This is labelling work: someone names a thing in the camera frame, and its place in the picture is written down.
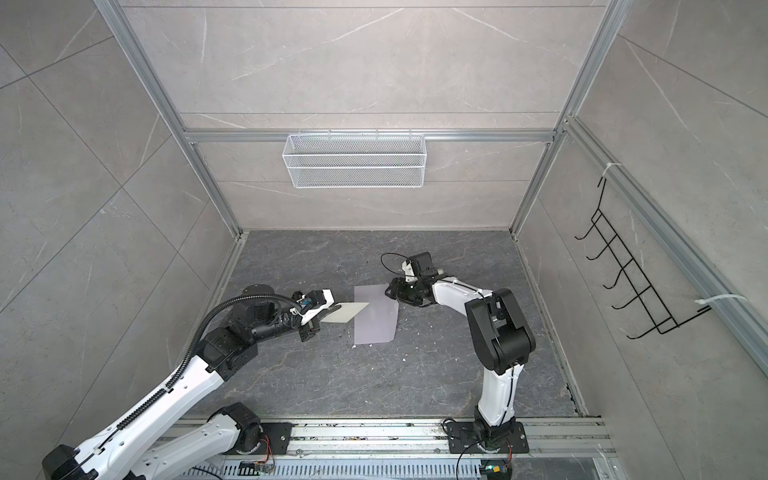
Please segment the beige letter paper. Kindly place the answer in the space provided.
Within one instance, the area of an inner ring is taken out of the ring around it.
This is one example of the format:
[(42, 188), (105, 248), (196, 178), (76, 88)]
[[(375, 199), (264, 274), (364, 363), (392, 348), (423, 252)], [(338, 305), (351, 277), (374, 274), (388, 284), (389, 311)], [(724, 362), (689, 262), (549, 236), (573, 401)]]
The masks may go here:
[(368, 302), (347, 302), (337, 304), (341, 304), (342, 309), (337, 313), (335, 319), (321, 320), (322, 323), (346, 324), (369, 305)]

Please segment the grey purple envelope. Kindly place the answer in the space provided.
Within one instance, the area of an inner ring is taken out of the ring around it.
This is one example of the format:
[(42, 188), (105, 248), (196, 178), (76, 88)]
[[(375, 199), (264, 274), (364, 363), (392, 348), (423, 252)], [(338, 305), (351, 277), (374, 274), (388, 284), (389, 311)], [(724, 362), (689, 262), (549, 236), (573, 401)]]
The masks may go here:
[(354, 317), (354, 343), (389, 343), (395, 338), (399, 304), (386, 295), (387, 284), (355, 286), (354, 300), (367, 303)]

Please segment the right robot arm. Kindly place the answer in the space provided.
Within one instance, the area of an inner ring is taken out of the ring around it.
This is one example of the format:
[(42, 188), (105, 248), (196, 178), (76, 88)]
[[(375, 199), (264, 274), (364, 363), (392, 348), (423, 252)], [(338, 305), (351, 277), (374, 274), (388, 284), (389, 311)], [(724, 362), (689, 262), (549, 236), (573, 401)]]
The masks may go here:
[(452, 276), (396, 277), (385, 295), (413, 307), (440, 305), (465, 315), (474, 352), (484, 368), (473, 430), (485, 448), (515, 432), (515, 396), (519, 378), (536, 339), (515, 296), (487, 290)]

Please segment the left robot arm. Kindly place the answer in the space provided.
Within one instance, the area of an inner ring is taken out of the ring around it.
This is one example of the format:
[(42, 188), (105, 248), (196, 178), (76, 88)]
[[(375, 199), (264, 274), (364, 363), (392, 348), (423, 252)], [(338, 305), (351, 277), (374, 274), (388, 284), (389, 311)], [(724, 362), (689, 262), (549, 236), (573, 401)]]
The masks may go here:
[(76, 447), (59, 445), (42, 461), (48, 479), (173, 479), (233, 450), (272, 453), (260, 418), (241, 402), (169, 442), (158, 439), (258, 354), (260, 343), (296, 331), (304, 341), (338, 311), (330, 290), (291, 297), (266, 286), (213, 307), (195, 330), (179, 366), (129, 412)]

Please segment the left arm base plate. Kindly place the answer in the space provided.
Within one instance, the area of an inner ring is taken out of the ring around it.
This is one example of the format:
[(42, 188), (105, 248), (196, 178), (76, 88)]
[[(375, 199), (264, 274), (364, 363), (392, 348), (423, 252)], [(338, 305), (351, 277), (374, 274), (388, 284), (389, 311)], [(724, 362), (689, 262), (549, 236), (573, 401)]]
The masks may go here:
[(257, 448), (252, 455), (266, 457), (269, 443), (272, 455), (286, 455), (291, 440), (293, 424), (290, 422), (267, 422), (261, 424), (261, 434)]

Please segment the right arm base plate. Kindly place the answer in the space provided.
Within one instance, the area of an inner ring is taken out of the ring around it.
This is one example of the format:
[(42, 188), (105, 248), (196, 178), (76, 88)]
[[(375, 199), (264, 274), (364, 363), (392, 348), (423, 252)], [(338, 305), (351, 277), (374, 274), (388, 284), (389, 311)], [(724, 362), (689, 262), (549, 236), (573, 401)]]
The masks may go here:
[(459, 422), (445, 419), (441, 428), (452, 454), (527, 454), (530, 447), (522, 423), (513, 419), (499, 427), (486, 427), (482, 421)]

